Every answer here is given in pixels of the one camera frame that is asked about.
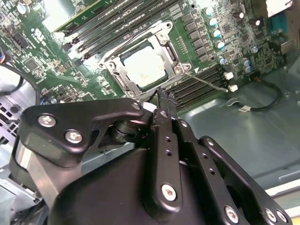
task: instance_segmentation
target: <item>screw hole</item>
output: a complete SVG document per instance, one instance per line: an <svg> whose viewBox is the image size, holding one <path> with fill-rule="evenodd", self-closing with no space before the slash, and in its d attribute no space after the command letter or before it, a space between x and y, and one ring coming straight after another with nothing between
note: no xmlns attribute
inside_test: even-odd
<svg viewBox="0 0 300 225"><path fill-rule="evenodd" d="M215 175L215 171L214 171L213 169L210 169L210 173L211 173L212 175Z"/></svg>
<svg viewBox="0 0 300 225"><path fill-rule="evenodd" d="M171 155L172 155L172 153L171 153L169 150L166 150L166 151L165 151L165 154L166 154L167 156L171 156Z"/></svg>

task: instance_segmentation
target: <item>black hole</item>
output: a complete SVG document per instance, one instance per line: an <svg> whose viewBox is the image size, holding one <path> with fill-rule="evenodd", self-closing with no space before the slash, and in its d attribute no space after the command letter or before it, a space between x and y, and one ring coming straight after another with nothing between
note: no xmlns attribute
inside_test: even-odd
<svg viewBox="0 0 300 225"><path fill-rule="evenodd" d="M211 173L212 175L215 175L215 171L214 171L213 169L210 169L210 173Z"/></svg>
<svg viewBox="0 0 300 225"><path fill-rule="evenodd" d="M6 115L7 115L8 117L12 117L12 116L13 116L10 112L7 112Z"/></svg>
<svg viewBox="0 0 300 225"><path fill-rule="evenodd" d="M6 111L7 111L6 108L4 108L4 107L1 107L0 110L4 113L6 113Z"/></svg>
<svg viewBox="0 0 300 225"><path fill-rule="evenodd" d="M166 150L166 151L165 151L165 154L166 154L167 156L171 156L171 155L172 155L172 153L171 153L169 150Z"/></svg>

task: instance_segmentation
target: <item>black ram slot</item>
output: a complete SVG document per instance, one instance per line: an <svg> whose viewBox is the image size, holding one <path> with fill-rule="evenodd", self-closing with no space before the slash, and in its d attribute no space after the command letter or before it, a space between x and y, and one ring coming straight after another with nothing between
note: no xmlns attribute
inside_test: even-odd
<svg viewBox="0 0 300 225"><path fill-rule="evenodd" d="M71 28L68 28L68 30L66 31L66 35L71 36L71 35L77 33L78 31L80 31L82 28L88 26L89 24L92 24L95 21L101 20L103 17L105 17L105 15L108 12L112 11L116 5L119 5L119 2L120 2L120 0L113 3L112 5L110 5L107 8L99 7L96 11L97 14L95 13L95 16L93 18L91 18L90 20L87 20L82 25L75 26L75 27L72 26Z"/></svg>
<svg viewBox="0 0 300 225"><path fill-rule="evenodd" d="M143 17L142 19L134 22L132 25L130 25L130 28L127 30L123 30L119 33L114 34L112 37L108 38L106 41L102 42L101 44L97 45L94 49L92 49L90 52L88 52L87 54L85 54L81 61L85 61L87 59L89 59L90 57L98 54L101 52L102 48L107 46L109 43L114 42L115 40L117 40L118 38L121 38L122 36L125 36L126 34L130 33L132 30L136 29L138 26L140 26L141 24L147 22L149 19L151 19L153 16L161 13L163 10L165 10L166 8L169 8L171 6L173 6L174 4L176 4L178 2L178 0L169 0L167 3L165 3L165 5L158 7L157 9L153 10L152 12L148 13L145 17Z"/></svg>
<svg viewBox="0 0 300 225"><path fill-rule="evenodd" d="M154 6L156 4L157 4L157 0L148 1L147 4L145 4L145 6L136 9L137 11L133 11L132 13L122 18L122 20L113 24L112 26L107 26L104 30L100 32L98 31L99 33L95 37L87 40L82 46L79 47L79 51L81 52L95 45L99 41L100 37L103 38L109 33L111 33L112 31L121 29L122 26L124 26L124 22L127 22L128 20L132 19L135 16L139 17L140 15L146 13L149 10L149 7Z"/></svg>
<svg viewBox="0 0 300 225"><path fill-rule="evenodd" d="M223 78L223 72L219 65L214 66L211 69L208 69L197 75L198 78L206 80L218 87L226 87L226 82ZM178 111L186 109L197 102L200 102L219 91L210 87L209 85L197 81L194 78L189 78L182 83L171 87L169 89L171 91L178 104L176 108Z"/></svg>
<svg viewBox="0 0 300 225"><path fill-rule="evenodd" d="M100 33L103 32L103 27L104 29L107 28L107 26L109 26L110 22L115 20L115 18L117 16L120 16L122 13L128 11L128 7L134 8L135 6L141 4L142 0L137 1L136 3L134 3L133 6L132 5L132 1L128 1L126 4L122 5L122 7L118 8L117 11L115 11L113 14L110 14L108 16L106 16L104 18L104 20L101 20L101 18L97 19L99 23L94 24L93 26L89 27L87 30L85 30L83 33L81 33L78 37L76 37L76 41L79 42L80 40L84 40L86 39L88 36L92 36L95 33ZM114 30L115 29L115 24L111 25L109 28L110 30Z"/></svg>

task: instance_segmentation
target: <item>ram slot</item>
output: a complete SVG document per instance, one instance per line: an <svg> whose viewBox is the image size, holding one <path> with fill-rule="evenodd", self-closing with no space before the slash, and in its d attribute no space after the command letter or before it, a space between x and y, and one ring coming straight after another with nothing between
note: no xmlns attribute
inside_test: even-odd
<svg viewBox="0 0 300 225"><path fill-rule="evenodd" d="M222 71L219 66L214 66L213 68L198 74L197 77L218 87L226 86L226 82L223 79ZM193 78L189 78L182 83L171 87L169 91L174 94L178 102L176 105L178 111L190 107L219 92L207 84Z"/></svg>
<svg viewBox="0 0 300 225"><path fill-rule="evenodd" d="M131 31L138 28L140 25L146 23L149 19L156 16L157 14L164 11L166 8L172 7L174 4L176 4L178 0L169 0L164 5L156 8L152 12L147 13L145 16L143 16L141 19L133 19L131 22L127 23L129 28L121 31L116 31L111 37L109 37L107 40L101 42L99 45L95 46L94 49L91 49L88 53L86 53L82 58L81 62L89 59L90 57L101 53L102 48L106 47L109 43L113 43L117 39L125 36L126 34L129 34Z"/></svg>
<svg viewBox="0 0 300 225"><path fill-rule="evenodd" d="M104 37L105 35L108 35L109 33L113 32L114 30L120 30L124 26L124 21L130 20L135 16L138 17L139 15L144 14L145 12L147 12L147 10L149 10L149 7L154 6L156 4L157 4L157 0L148 1L144 6L140 8L135 7L133 11L131 11L128 15L123 17L121 20L117 21L115 24L112 25L104 24L105 27L103 28L103 30L99 31L99 29L97 29L93 31L93 33L97 32L98 34L94 36L92 39L89 39L86 42L84 42L84 44L78 48L79 52L82 52L85 49L88 49L91 46L95 45L98 42L100 37Z"/></svg>
<svg viewBox="0 0 300 225"><path fill-rule="evenodd" d="M119 10L120 8L124 9L125 7L127 7L129 5L128 2L131 4L133 1L132 0L123 0L123 1L119 0L119 1L111 4L109 7L97 12L95 17L86 21L82 25L77 26L72 31L69 31L67 34L67 37L79 32L80 30L93 24L94 22L100 21L102 19L106 19L106 17L111 17L111 14L115 13L115 10Z"/></svg>

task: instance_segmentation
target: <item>ventilation grille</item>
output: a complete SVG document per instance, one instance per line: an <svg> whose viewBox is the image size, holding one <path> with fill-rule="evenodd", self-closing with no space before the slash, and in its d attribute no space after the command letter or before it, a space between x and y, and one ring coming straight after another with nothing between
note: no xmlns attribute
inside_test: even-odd
<svg viewBox="0 0 300 225"><path fill-rule="evenodd" d="M226 80L223 76L223 71L219 65L216 65L197 75L205 81L208 81L218 87L226 88ZM189 78L182 83L173 86L169 89L171 91L178 104L176 105L177 111L182 111L191 107L192 105L218 93L219 91L212 87L194 79Z"/></svg>
<svg viewBox="0 0 300 225"><path fill-rule="evenodd" d="M6 134L0 132L0 145L9 143L7 135L12 135L14 138L17 136L18 125L10 121L13 120L12 116L12 113L0 103L0 127L2 131L7 132Z"/></svg>

